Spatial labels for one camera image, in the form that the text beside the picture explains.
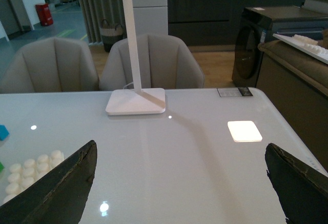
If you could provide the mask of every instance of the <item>washing machine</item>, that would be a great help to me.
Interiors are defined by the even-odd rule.
[[[276,40],[274,33],[319,40],[328,28],[328,14],[295,6],[244,8],[235,46],[232,81],[237,87],[256,87],[263,52],[261,42]]]

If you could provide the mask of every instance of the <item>curtain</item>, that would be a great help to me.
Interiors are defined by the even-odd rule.
[[[122,0],[79,0],[79,3],[90,43],[101,42],[99,27],[103,19],[125,25]]]

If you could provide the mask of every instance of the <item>white lamp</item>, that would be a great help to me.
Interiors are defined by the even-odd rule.
[[[163,113],[166,108],[165,90],[163,88],[141,88],[132,0],[123,0],[123,8],[128,35],[134,90],[122,89],[113,91],[106,106],[106,112],[109,115]]]

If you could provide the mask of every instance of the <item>gray floor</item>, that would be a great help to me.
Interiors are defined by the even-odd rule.
[[[0,79],[16,51],[28,43],[53,36],[76,38],[88,42],[81,7],[76,3],[57,6],[51,12],[51,15],[54,23],[50,26],[43,27],[37,24],[34,25],[35,30],[14,38],[9,42],[5,38],[0,40]]]

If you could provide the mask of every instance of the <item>chair back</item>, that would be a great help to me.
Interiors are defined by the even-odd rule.
[[[51,37],[17,51],[0,82],[0,93],[95,91],[98,84],[89,46]]]
[[[204,75],[185,43],[174,36],[144,34],[137,37],[142,88],[202,88]],[[131,83],[127,39],[115,43],[100,78],[101,90],[122,89]]]

